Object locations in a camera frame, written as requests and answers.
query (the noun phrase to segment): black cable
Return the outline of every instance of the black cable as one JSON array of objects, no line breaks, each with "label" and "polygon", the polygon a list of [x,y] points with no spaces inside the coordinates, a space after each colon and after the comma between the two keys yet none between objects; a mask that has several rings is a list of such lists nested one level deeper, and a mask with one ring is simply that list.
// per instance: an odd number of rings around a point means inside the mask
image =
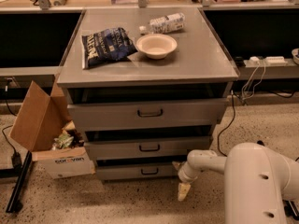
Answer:
[{"label": "black cable", "polygon": [[281,98],[292,98],[297,93],[297,91],[293,91],[292,93],[289,93],[288,96],[287,95],[281,95],[281,94],[273,92],[273,91],[269,91],[269,93],[273,93],[273,94],[275,94],[275,95],[277,95]]},{"label": "black cable", "polygon": [[7,102],[7,93],[8,93],[8,85],[9,85],[10,81],[7,81],[7,85],[6,85],[6,90],[5,90],[5,96],[6,96],[6,104],[7,104],[7,109],[9,111],[9,113],[13,116],[17,116],[15,113],[12,112],[12,110],[10,109],[8,102]]},{"label": "black cable", "polygon": [[221,138],[221,134],[222,134],[224,131],[226,131],[226,130],[231,126],[231,124],[234,122],[234,120],[235,120],[235,104],[234,104],[234,92],[233,92],[233,91],[231,91],[231,95],[232,95],[233,118],[232,118],[232,120],[230,121],[230,123],[229,123],[223,130],[221,130],[221,132],[220,132],[220,133],[218,134],[218,136],[217,136],[218,151],[220,152],[220,154],[222,154],[222,155],[225,156],[225,157],[226,157],[227,155],[221,151],[221,140],[220,140],[220,138]]},{"label": "black cable", "polygon": [[242,97],[240,97],[240,95],[237,95],[234,91],[233,95],[239,100],[240,104],[244,105],[246,103],[246,101],[243,101]]},{"label": "black cable", "polygon": [[[13,125],[9,125],[9,126],[7,126],[7,127],[5,127],[5,128],[2,129],[2,134],[3,134],[3,136],[6,138],[7,142],[8,142],[10,145],[11,145],[11,143],[10,143],[9,140],[7,139],[7,135],[5,134],[4,130],[6,130],[6,129],[8,129],[8,128],[11,128],[12,126],[13,126]],[[17,153],[16,148],[15,148],[13,145],[11,145],[11,146],[12,146],[12,148],[13,148],[14,153],[16,154],[16,153]]]}]

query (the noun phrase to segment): gray cabinet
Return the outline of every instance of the gray cabinet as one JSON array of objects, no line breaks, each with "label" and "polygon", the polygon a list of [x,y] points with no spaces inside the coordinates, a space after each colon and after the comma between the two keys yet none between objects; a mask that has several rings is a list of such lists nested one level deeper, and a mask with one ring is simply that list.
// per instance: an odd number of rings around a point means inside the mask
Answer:
[{"label": "gray cabinet", "polygon": [[[126,61],[81,69],[83,32],[122,23],[136,41],[139,24],[176,12],[188,22],[171,34],[178,49],[165,59],[153,61],[138,52]],[[236,79],[233,62],[197,8],[122,8],[121,13],[106,8],[87,10],[58,85],[99,179],[113,180],[176,175],[172,161],[186,161],[192,149],[209,149]]]}]

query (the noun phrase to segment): speckled floor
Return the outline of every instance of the speckled floor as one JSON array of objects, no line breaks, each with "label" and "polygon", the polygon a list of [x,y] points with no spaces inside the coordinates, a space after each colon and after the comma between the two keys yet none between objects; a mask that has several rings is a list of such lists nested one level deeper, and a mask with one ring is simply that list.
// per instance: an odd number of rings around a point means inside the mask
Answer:
[{"label": "speckled floor", "polygon": [[[235,100],[235,121],[221,135],[222,151],[242,142],[264,143],[285,156],[299,156],[299,96],[256,96],[246,106]],[[228,106],[216,137],[232,118]],[[0,115],[1,130],[14,117]],[[216,138],[211,149],[217,151]],[[22,158],[26,150],[16,145]],[[0,134],[0,168],[11,167],[13,150]],[[21,192],[23,208],[6,214],[15,179],[0,180],[0,223],[224,223],[223,176],[201,173],[184,202],[177,201],[178,180],[162,178],[101,183],[95,175],[51,179],[35,163]]]}]

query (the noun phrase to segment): cabinet top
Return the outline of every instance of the cabinet top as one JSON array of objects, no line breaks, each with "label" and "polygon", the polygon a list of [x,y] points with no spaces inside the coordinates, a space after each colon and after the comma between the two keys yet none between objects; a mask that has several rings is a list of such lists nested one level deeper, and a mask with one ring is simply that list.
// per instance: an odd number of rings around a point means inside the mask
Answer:
[{"label": "cabinet top", "polygon": [[[162,60],[152,60],[141,52],[117,63],[82,69],[81,37],[107,28],[122,27],[136,43],[139,26],[165,15],[182,12],[183,30],[171,35],[177,49]],[[205,19],[196,7],[95,8],[88,9],[69,50],[58,85],[63,88],[158,85],[173,83],[228,82],[236,80],[235,64],[229,61]]]}]

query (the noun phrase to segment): electrical outlet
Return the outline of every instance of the electrical outlet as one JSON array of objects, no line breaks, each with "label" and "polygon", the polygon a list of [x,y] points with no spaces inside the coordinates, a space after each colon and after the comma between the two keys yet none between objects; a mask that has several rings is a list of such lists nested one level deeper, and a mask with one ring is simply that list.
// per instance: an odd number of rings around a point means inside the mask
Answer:
[{"label": "electrical outlet", "polygon": [[265,58],[265,62],[270,66],[285,66],[288,64],[283,56],[269,56]]},{"label": "electrical outlet", "polygon": [[8,86],[12,88],[19,88],[19,83],[15,77],[4,77],[4,79],[8,82]]}]

